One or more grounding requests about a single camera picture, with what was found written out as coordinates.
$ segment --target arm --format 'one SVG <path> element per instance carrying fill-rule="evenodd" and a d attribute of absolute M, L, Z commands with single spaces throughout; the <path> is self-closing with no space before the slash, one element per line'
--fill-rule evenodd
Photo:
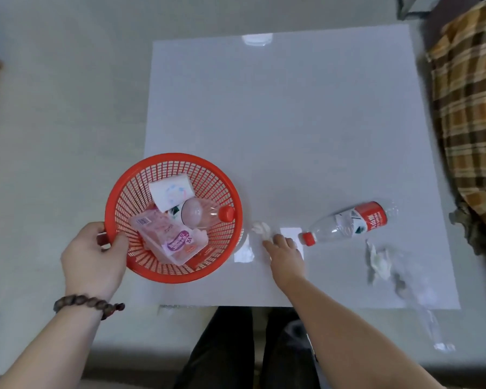
<path fill-rule="evenodd" d="M 309 334 L 324 374 L 335 387 L 442 388 L 382 333 L 305 279 L 304 260 L 292 239 L 264 242 L 272 274 Z"/>
<path fill-rule="evenodd" d="M 98 233 L 102 222 L 86 225 L 61 256 L 65 294 L 87 294 L 110 300 L 126 270 L 129 242 L 117 236 L 111 248 Z M 64 307 L 29 344 L 13 366 L 0 378 L 0 389 L 76 388 L 102 312 L 86 306 Z"/>

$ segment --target red plastic basket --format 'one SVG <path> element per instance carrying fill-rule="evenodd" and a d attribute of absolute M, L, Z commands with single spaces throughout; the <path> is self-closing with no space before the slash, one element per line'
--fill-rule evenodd
<path fill-rule="evenodd" d="M 182 266 L 160 263 L 151 251 L 143 248 L 142 240 L 129 223 L 130 217 L 143 212 L 151 203 L 148 183 L 180 173 L 188 174 L 196 196 L 212 199 L 220 205 L 232 205 L 235 210 L 233 222 L 222 222 L 208 230 L 209 246 L 215 247 L 217 252 L 204 262 L 196 262 L 197 266 L 191 265 L 193 267 L 187 263 Z M 241 201 L 229 178 L 212 163 L 182 153 L 160 154 L 133 165 L 113 186 L 104 215 L 110 240 L 119 231 L 130 239 L 128 268 L 149 280 L 170 284 L 198 280 L 219 268 L 236 247 L 242 223 Z"/>

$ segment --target finger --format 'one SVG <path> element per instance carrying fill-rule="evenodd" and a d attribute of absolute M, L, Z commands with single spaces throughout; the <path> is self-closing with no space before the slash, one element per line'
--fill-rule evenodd
<path fill-rule="evenodd" d="M 106 246 L 107 244 L 110 244 L 110 239 L 108 238 L 108 235 L 106 233 L 101 233 L 97 235 L 97 245 L 103 247 Z"/>
<path fill-rule="evenodd" d="M 288 247 L 288 244 L 286 244 L 285 237 L 279 233 L 277 235 L 274 235 L 274 244 L 280 248 Z"/>
<path fill-rule="evenodd" d="M 290 237 L 286 239 L 286 244 L 288 244 L 289 248 L 297 248 L 297 244 Z"/>
<path fill-rule="evenodd" d="M 130 248 L 130 239 L 124 232 L 119 232 L 106 255 L 113 256 L 118 260 L 126 260 L 128 248 Z"/>
<path fill-rule="evenodd" d="M 97 245 L 97 235 L 104 232 L 104 222 L 89 222 L 77 234 L 75 239 L 89 241 Z"/>
<path fill-rule="evenodd" d="M 272 243 L 270 240 L 265 240 L 263 242 L 263 247 L 270 255 L 272 254 L 272 251 L 277 248 L 277 246 L 274 243 Z"/>

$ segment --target black pants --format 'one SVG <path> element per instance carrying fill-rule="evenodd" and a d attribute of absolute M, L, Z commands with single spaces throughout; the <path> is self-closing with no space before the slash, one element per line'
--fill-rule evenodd
<path fill-rule="evenodd" d="M 261 389 L 320 389 L 320 368 L 293 308 L 275 308 L 266 327 Z M 250 307 L 218 307 L 175 389 L 251 389 L 254 339 Z"/>

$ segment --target red bottle cap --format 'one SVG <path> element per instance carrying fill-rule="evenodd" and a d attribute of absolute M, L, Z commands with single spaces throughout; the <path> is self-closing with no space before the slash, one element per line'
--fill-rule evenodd
<path fill-rule="evenodd" d="M 313 237 L 313 235 L 311 234 L 311 232 L 303 233 L 303 239 L 306 242 L 306 245 L 308 247 L 310 247 L 313 244 L 315 244 L 315 238 Z"/>
<path fill-rule="evenodd" d="M 218 218 L 221 222 L 232 222 L 234 221 L 234 208 L 232 206 L 221 206 L 218 211 Z"/>

